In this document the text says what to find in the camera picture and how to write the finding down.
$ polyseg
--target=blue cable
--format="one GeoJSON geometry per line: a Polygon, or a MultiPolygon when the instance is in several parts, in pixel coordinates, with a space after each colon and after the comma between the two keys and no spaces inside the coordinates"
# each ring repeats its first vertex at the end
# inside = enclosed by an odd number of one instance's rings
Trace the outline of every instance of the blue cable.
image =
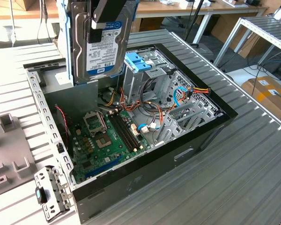
{"type": "Polygon", "coordinates": [[[175,102],[175,104],[176,104],[177,106],[180,106],[179,103],[178,103],[178,101],[177,101],[177,98],[176,98],[176,92],[177,92],[178,89],[180,89],[180,90],[182,90],[182,91],[184,91],[184,92],[187,92],[187,89],[184,88],[184,87],[177,87],[177,88],[174,90],[174,94],[173,94],[174,102],[175,102]]]}
{"type": "Polygon", "coordinates": [[[140,130],[142,127],[145,127],[145,126],[146,126],[146,124],[142,123],[142,124],[139,125],[139,127],[137,129],[140,130]]]}

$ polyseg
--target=sticker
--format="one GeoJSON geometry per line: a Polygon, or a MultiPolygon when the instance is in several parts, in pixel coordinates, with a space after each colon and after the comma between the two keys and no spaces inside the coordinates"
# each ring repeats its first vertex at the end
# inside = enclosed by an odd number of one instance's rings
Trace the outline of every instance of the sticker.
{"type": "Polygon", "coordinates": [[[154,62],[152,60],[145,61],[145,63],[148,65],[154,64],[154,62]]]}
{"type": "Polygon", "coordinates": [[[101,42],[87,44],[86,70],[90,75],[108,72],[114,67],[118,53],[115,40],[121,30],[121,21],[107,22],[101,42]]]}
{"type": "Polygon", "coordinates": [[[67,78],[67,73],[66,72],[61,72],[61,73],[57,73],[55,75],[55,78],[58,82],[59,85],[63,85],[66,83],[71,83],[71,81],[67,78]]]}
{"type": "Polygon", "coordinates": [[[261,83],[263,86],[270,85],[266,80],[260,80],[259,83],[261,83]]]}
{"type": "Polygon", "coordinates": [[[277,95],[276,93],[279,93],[277,92],[275,89],[272,89],[272,90],[268,90],[272,95],[277,95]]]}

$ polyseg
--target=white connector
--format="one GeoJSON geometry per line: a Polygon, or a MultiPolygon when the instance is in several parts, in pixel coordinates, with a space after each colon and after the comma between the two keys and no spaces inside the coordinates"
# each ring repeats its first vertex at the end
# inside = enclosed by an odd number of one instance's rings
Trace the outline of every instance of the white connector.
{"type": "Polygon", "coordinates": [[[108,87],[108,89],[109,89],[111,92],[114,91],[114,88],[112,88],[112,87],[108,87]]]}
{"type": "Polygon", "coordinates": [[[142,133],[143,133],[143,134],[145,134],[145,133],[148,133],[148,132],[149,132],[149,129],[148,129],[148,127],[147,127],[147,126],[142,127],[140,130],[142,131],[142,133]]]}
{"type": "Polygon", "coordinates": [[[149,125],[149,127],[155,129],[155,128],[156,128],[156,123],[151,123],[151,124],[149,125]]]}

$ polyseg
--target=wd hard drive label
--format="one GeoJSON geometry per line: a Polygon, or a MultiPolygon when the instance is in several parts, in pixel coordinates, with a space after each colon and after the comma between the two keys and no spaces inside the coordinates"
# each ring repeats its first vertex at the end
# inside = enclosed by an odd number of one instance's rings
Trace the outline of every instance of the wd hard drive label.
{"type": "Polygon", "coordinates": [[[111,70],[117,59],[118,44],[116,37],[122,30],[122,22],[108,22],[102,32],[102,40],[87,44],[86,71],[97,75],[111,70]]]}

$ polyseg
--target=aluminum extrusion table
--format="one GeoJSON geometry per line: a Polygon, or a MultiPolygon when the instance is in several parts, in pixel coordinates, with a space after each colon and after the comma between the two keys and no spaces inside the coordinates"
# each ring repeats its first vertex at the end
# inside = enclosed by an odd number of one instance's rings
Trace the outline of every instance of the aluminum extrusion table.
{"type": "MultiPolygon", "coordinates": [[[[129,39],[129,47],[152,43],[164,44],[239,115],[206,150],[86,224],[279,224],[281,122],[174,33],[129,39]]],[[[52,44],[0,50],[0,114],[19,117],[38,169],[55,160],[22,64],[56,58],[52,44]]],[[[31,181],[0,195],[0,224],[47,224],[34,190],[31,181]]],[[[72,210],[52,224],[76,225],[79,218],[72,210]]]]}
{"type": "Polygon", "coordinates": [[[248,38],[251,32],[259,35],[272,44],[260,59],[259,64],[264,61],[264,59],[268,56],[268,54],[275,46],[281,49],[281,22],[275,20],[271,16],[239,18],[238,22],[227,38],[227,41],[225,42],[224,46],[222,47],[221,51],[214,61],[214,65],[216,67],[221,62],[224,54],[226,53],[229,45],[231,44],[233,38],[235,37],[241,26],[245,26],[248,30],[240,40],[234,52],[238,52],[241,49],[243,43],[248,38]]]}

